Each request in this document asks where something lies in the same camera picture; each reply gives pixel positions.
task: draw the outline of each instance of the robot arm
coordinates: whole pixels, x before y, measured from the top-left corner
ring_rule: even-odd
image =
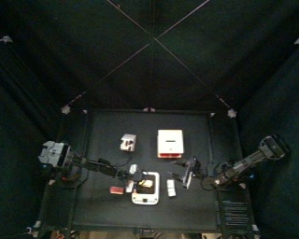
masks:
[[[114,167],[109,161],[104,159],[89,161],[82,158],[70,150],[70,146],[65,143],[56,143],[53,141],[45,142],[38,159],[46,168],[53,167],[53,172],[57,172],[61,177],[66,177],[72,166],[77,166],[112,176],[118,180],[129,180],[133,178],[132,174]]]
[[[264,160],[278,161],[282,159],[290,150],[278,135],[267,136],[259,144],[259,148],[254,154],[247,156],[241,161],[236,162],[233,166],[225,168],[215,176],[215,186],[225,186],[235,182],[248,168],[254,167]]]
[[[245,174],[247,169],[255,167],[255,165],[264,160],[278,161],[288,154],[288,152],[290,150],[278,135],[274,134],[264,137],[254,154],[236,163],[223,162],[219,164],[221,166],[220,170],[217,168],[209,170],[211,172],[208,172],[208,176],[213,177],[212,185],[220,187],[232,184]],[[188,189],[192,177],[203,178],[200,163],[196,160],[196,157],[189,160],[177,160],[172,163],[185,167],[185,173],[183,176],[175,173],[171,173],[171,175],[183,183],[183,187]]]

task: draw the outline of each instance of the white object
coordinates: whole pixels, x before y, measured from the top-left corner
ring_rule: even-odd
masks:
[[[62,166],[62,157],[66,155],[69,147],[65,147],[64,143],[56,143],[53,141],[46,141],[44,143],[44,148],[38,160],[41,163],[49,163],[52,165]]]
[[[128,183],[126,183],[126,185],[125,185],[124,191],[125,191],[125,192],[132,192],[133,186],[134,186],[133,180],[128,180]]]
[[[155,205],[159,202],[159,173],[147,172],[145,175],[153,178],[153,186],[151,189],[138,186],[138,189],[133,190],[132,193],[132,202],[134,204]]]
[[[184,152],[183,131],[159,130],[157,135],[157,157],[180,158]]]
[[[168,197],[176,196],[175,180],[173,179],[167,179],[167,193],[168,193]]]
[[[125,134],[121,138],[121,150],[134,151],[136,136],[133,134]]]
[[[228,115],[229,118],[235,118],[236,112],[235,112],[232,109],[229,109],[229,110],[227,111],[227,115]]]

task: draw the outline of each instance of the cable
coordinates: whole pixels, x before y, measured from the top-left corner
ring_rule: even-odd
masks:
[[[126,159],[126,162],[122,165],[114,165],[116,168],[121,168],[125,164],[128,164],[132,161],[132,157]]]

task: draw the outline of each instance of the black wall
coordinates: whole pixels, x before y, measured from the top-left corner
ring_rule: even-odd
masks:
[[[40,209],[37,155],[61,112],[11,45],[0,43],[0,237],[17,238]]]
[[[268,134],[290,146],[287,158],[256,169],[252,206],[266,238],[299,238],[299,48],[240,109],[239,121],[245,155]]]

